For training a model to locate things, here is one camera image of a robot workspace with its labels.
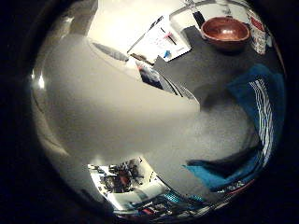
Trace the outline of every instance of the blue fabric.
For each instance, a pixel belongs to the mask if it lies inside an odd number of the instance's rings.
[[[236,78],[228,85],[228,90],[243,107],[245,112],[253,120],[255,128],[259,131],[259,116],[253,88],[249,85],[251,81],[262,79],[266,86],[270,105],[273,113],[274,123],[274,146],[278,145],[282,133],[286,113],[286,91],[283,75],[272,73],[266,66],[258,63],[250,70]]]
[[[260,135],[262,150],[256,147],[243,165],[225,175],[217,164],[198,161],[184,165],[199,177],[211,191],[218,191],[238,181],[249,183],[267,164],[272,150],[277,147],[282,133],[286,108],[283,75],[272,73],[262,64],[228,85],[228,90],[252,119]]]

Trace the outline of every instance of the bowl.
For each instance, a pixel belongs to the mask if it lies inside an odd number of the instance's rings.
[[[249,28],[241,21],[227,17],[215,17],[201,27],[208,42],[222,51],[242,50],[250,37]]]

